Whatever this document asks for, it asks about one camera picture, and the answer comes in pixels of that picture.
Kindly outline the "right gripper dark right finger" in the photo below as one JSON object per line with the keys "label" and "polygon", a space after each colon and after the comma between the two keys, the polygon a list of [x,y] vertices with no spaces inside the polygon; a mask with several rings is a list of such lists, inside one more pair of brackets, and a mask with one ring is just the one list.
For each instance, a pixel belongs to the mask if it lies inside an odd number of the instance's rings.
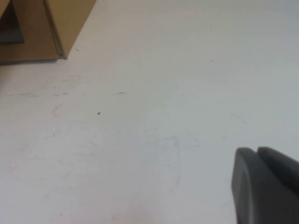
{"label": "right gripper dark right finger", "polygon": [[259,157],[280,180],[298,180],[299,162],[270,147],[259,147]]}

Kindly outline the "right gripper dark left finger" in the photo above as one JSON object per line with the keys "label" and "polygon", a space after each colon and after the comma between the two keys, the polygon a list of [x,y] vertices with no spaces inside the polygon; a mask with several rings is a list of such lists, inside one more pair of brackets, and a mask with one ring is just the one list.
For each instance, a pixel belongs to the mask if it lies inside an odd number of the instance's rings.
{"label": "right gripper dark left finger", "polygon": [[235,152],[231,189],[239,224],[297,224],[299,180],[280,180],[257,151]]}

